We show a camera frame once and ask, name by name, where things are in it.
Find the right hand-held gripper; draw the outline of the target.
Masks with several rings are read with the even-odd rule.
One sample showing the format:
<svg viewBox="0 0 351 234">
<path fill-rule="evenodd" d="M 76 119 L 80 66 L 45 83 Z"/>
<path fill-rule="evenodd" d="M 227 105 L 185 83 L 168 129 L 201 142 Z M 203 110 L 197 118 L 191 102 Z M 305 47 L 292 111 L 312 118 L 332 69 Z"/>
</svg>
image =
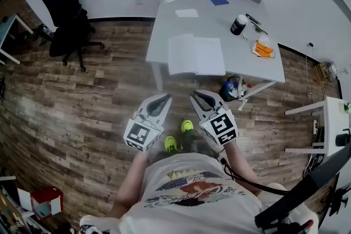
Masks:
<svg viewBox="0 0 351 234">
<path fill-rule="evenodd" d="M 231 110 L 222 111 L 209 118 L 218 108 L 225 105 L 219 94 L 203 89 L 194 90 L 193 94 L 190 94 L 190 102 L 201 120 L 201 129 L 220 149 L 223 149 L 225 144 L 236 141 L 238 129 Z"/>
</svg>

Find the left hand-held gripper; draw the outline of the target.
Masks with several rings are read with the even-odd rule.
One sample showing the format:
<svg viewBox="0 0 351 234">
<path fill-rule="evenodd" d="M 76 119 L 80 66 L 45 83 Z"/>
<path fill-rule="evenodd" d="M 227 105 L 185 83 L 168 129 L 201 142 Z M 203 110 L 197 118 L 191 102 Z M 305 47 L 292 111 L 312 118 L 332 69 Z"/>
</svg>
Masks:
<svg viewBox="0 0 351 234">
<path fill-rule="evenodd" d="M 143 116 L 128 120 L 123 135 L 125 144 L 140 152 L 148 152 L 164 131 L 162 125 L 171 104 L 171 94 L 157 94 L 145 99 L 138 108 Z"/>
</svg>

